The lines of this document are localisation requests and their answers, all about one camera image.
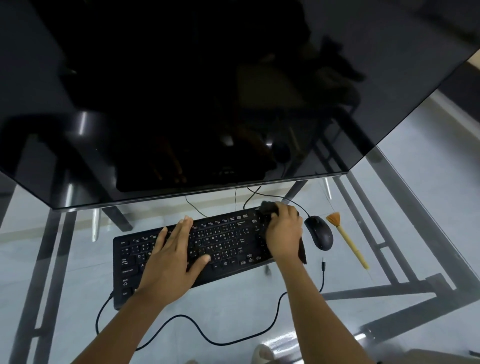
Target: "keyboard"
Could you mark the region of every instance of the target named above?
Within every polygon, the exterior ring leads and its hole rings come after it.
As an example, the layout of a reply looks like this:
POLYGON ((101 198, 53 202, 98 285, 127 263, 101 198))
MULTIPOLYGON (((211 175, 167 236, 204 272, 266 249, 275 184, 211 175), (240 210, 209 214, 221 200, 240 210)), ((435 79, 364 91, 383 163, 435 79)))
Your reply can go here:
MULTIPOLYGON (((273 262, 263 238, 268 219, 259 207, 193 222, 188 240, 187 270, 209 254, 211 262, 193 287, 273 262)), ((170 236, 175 225, 167 226, 170 236)), ((145 264, 163 227, 113 239, 113 305, 119 310, 140 284, 145 264)))

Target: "forearm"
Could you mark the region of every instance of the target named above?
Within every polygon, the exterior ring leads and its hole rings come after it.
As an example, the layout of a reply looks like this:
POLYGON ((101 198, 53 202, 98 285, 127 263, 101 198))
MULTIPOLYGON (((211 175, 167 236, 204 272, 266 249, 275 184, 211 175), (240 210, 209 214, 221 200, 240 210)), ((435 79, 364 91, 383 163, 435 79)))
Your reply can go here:
POLYGON ((162 309, 149 297, 136 292, 73 363, 129 363, 138 343, 162 309))
POLYGON ((277 262, 305 363, 373 363, 328 307, 299 259, 277 262))

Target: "cable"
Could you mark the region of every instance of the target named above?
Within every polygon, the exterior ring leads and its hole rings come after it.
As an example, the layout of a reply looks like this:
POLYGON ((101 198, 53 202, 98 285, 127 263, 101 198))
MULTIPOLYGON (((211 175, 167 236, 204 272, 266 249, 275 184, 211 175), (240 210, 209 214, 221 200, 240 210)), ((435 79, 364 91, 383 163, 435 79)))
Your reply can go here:
POLYGON ((189 203, 190 206, 192 206, 195 210, 197 210, 200 215, 202 215, 202 216, 204 216, 204 217, 206 217, 206 218, 208 217, 207 215, 202 214, 199 209, 197 209, 194 205, 192 205, 192 204, 190 203, 190 201, 187 200, 187 196, 185 196, 185 200, 189 203))
POLYGON ((250 199, 253 197, 254 194, 257 193, 257 191, 253 192, 253 194, 248 198, 248 200, 245 201, 245 203, 243 204, 243 210, 245 209, 245 205, 247 204, 247 202, 250 201, 250 199))
POLYGON ((296 204, 296 205, 297 205, 298 207, 300 207, 303 211, 305 211, 305 213, 307 214, 308 217, 310 217, 310 215, 308 214, 307 210, 305 210, 302 206, 300 206, 299 204, 297 204, 295 201, 292 201, 292 200, 290 200, 290 199, 288 199, 288 198, 286 198, 286 197, 275 196, 275 195, 273 195, 273 194, 260 194, 260 193, 257 192, 258 189, 257 189, 257 191, 252 191, 249 187, 247 187, 247 190, 249 190, 250 192, 253 192, 253 194, 259 194, 259 195, 261 195, 261 196, 278 197, 278 198, 286 199, 286 200, 288 200, 288 201, 296 204))
MULTIPOLYGON (((322 292, 322 290, 324 289, 324 284, 325 284, 325 261, 323 260, 322 258, 322 286, 320 288, 320 290, 318 291, 319 293, 322 292)), ((194 319, 192 319, 191 317, 187 316, 187 315, 175 315, 175 316, 172 316, 171 318, 169 318, 159 329, 158 331, 155 333, 154 336, 151 337, 151 339, 149 341, 147 341, 144 345, 138 347, 135 349, 135 351, 139 351, 141 349, 143 349, 145 346, 147 346, 148 344, 150 344, 153 339, 155 339, 155 337, 160 333, 160 331, 162 331, 162 329, 171 321, 173 320, 174 318, 177 318, 177 317, 183 317, 183 318, 186 318, 188 320, 191 321, 191 323, 193 323, 195 325, 195 327, 197 328, 198 332, 200 332, 200 335, 202 335, 202 337, 207 341, 209 342, 210 344, 212 345, 215 345, 215 346, 228 346, 228 345, 233 345, 233 344, 237 344, 239 342, 242 342, 242 341, 245 341, 245 340, 249 340, 249 339, 253 339, 253 338, 256 338, 257 336, 260 336, 260 335, 263 335, 264 333, 266 333, 268 330, 270 330, 273 325, 275 325, 275 322, 276 322, 276 319, 278 318, 278 312, 280 311, 280 302, 282 301, 282 298, 283 296, 285 296, 287 294, 287 292, 284 292, 282 293, 282 295, 280 296, 280 298, 278 299, 278 303, 276 305, 276 313, 275 313, 275 318, 273 319, 273 322, 272 324, 266 328, 265 330, 257 333, 257 334, 253 334, 253 335, 250 335, 250 336, 247 336, 246 338, 242 338, 242 339, 238 339, 238 340, 234 340, 234 341, 230 341, 230 342, 215 342, 215 341, 211 341, 207 336, 205 336, 205 334, 203 333, 203 331, 200 329, 200 327, 198 326, 198 324, 195 322, 194 319)), ((96 331, 96 334, 98 335, 99 332, 98 332, 98 319, 100 318, 100 315, 103 311, 103 309, 105 308, 105 306, 107 305, 107 303, 112 299, 113 297, 113 292, 110 294, 109 298, 107 299, 107 301, 103 304, 102 308, 100 309, 100 312, 98 312, 98 316, 96 317, 96 322, 95 322, 95 331, 96 331)))

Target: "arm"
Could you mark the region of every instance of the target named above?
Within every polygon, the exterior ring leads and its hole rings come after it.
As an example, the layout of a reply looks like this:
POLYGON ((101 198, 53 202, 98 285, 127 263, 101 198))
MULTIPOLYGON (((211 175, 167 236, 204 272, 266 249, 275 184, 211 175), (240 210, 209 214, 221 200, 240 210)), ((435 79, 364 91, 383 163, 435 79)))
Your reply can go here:
POLYGON ((298 258, 303 219, 277 203, 266 240, 287 286, 293 324, 305 363, 372 364, 365 350, 328 307, 298 258))
POLYGON ((167 228, 163 228, 135 294, 73 361, 74 364, 130 362, 138 343, 158 314, 185 294, 210 261, 209 255, 203 255, 186 271, 188 234, 192 224, 193 220, 185 216, 165 245, 167 228))

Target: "orange brush bristles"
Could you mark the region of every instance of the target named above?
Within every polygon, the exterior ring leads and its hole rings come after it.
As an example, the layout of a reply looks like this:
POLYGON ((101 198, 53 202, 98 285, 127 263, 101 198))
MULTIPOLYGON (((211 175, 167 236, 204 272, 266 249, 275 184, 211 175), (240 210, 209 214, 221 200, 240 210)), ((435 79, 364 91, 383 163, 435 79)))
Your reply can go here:
POLYGON ((327 221, 331 223, 333 226, 340 226, 340 213, 334 212, 327 216, 327 221))

